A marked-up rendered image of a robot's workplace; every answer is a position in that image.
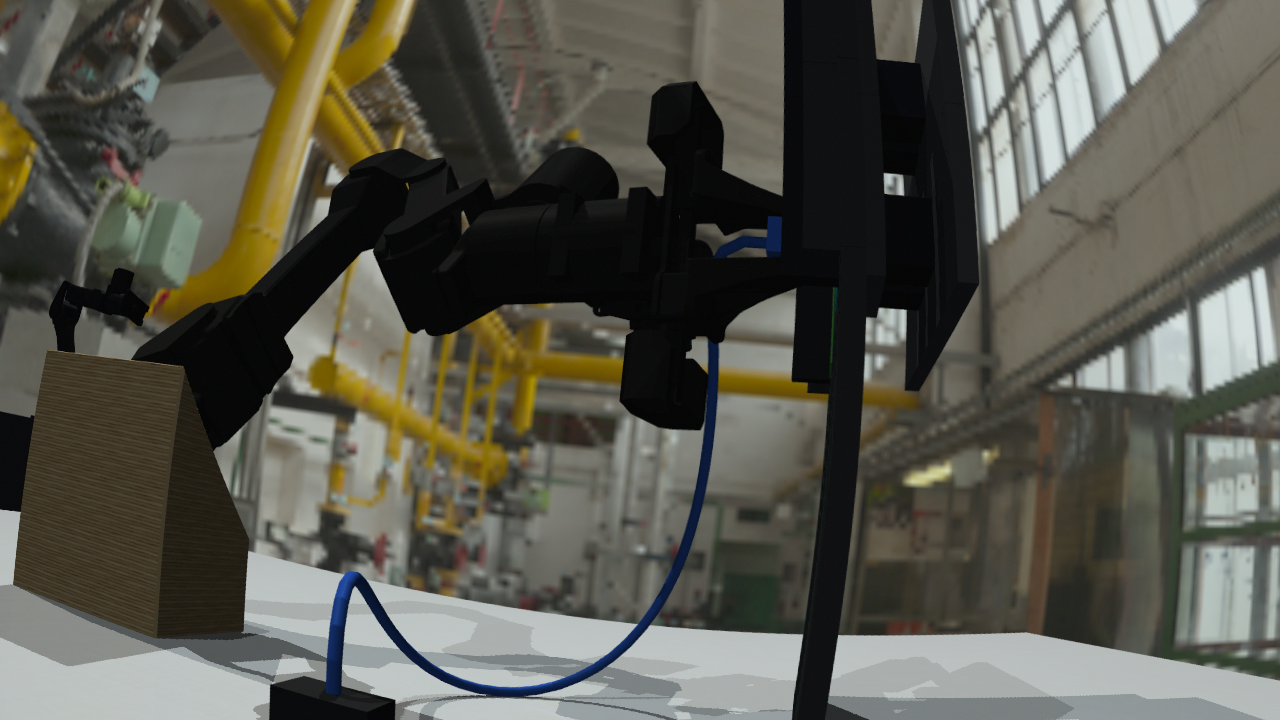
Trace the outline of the blue cable with plug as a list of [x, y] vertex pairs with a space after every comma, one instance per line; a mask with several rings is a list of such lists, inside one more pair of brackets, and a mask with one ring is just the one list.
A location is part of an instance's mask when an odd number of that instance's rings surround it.
[[[767, 237], [748, 237], [740, 236], [739, 238], [731, 241], [730, 243], [721, 245], [717, 249], [714, 258], [727, 258], [732, 252], [739, 252], [741, 249], [765, 249], [767, 258], [780, 258], [781, 255], [781, 228], [782, 217], [768, 217], [767, 223]], [[596, 664], [582, 669], [580, 673], [575, 673], [571, 676], [564, 676], [561, 680], [548, 682], [540, 685], [524, 685], [524, 687], [497, 687], [497, 685], [483, 685], [474, 682], [467, 682], [460, 676], [453, 676], [449, 673], [443, 671], [434, 664], [424, 659], [421, 653], [412, 648], [412, 646], [404, 641], [401, 632], [397, 630], [390, 618], [381, 607], [376, 594], [374, 593], [369, 582], [358, 571], [346, 571], [346, 575], [340, 579], [337, 587], [337, 594], [334, 598], [334, 605], [332, 607], [332, 623], [329, 626], [329, 641], [326, 650], [326, 693], [340, 694], [342, 687], [342, 660], [343, 660], [343, 646], [344, 646], [344, 632], [346, 632], [346, 618], [348, 612], [349, 597], [353, 588], [356, 587], [362, 594], [369, 609], [371, 609], [374, 616], [380, 623], [381, 628], [387, 632], [387, 635], [393, 641], [397, 647], [417, 664], [419, 667], [425, 670], [439, 680], [454, 685], [460, 689], [474, 692], [477, 694], [492, 694], [492, 696], [504, 696], [504, 697], [521, 697], [530, 694], [544, 694], [550, 691], [559, 691], [568, 685], [573, 685], [594, 674], [602, 671], [603, 667], [614, 662], [620, 659], [626, 650], [628, 650], [634, 642], [640, 638], [640, 635], [646, 632], [646, 628], [660, 612], [662, 606], [666, 603], [671, 591], [677, 582], [681, 570], [684, 569], [684, 562], [689, 556], [690, 547], [692, 544], [692, 538], [695, 536], [698, 521], [701, 512], [701, 503], [705, 495], [709, 471], [710, 471], [710, 457], [713, 451], [714, 432], [716, 432], [716, 407], [717, 407], [717, 391], [718, 391], [718, 345], [714, 345], [708, 338], [708, 395], [707, 395], [707, 413], [701, 443], [701, 459], [698, 471], [698, 484], [692, 500], [692, 509], [689, 516], [689, 523], [684, 530], [684, 538], [678, 547], [678, 552], [675, 557], [675, 562], [669, 570], [669, 577], [666, 579], [666, 584], [657, 596], [657, 600], [652, 603], [652, 607], [646, 611], [643, 620], [634, 628], [625, 641], [617, 644], [609, 653], [603, 659], [598, 660]]]

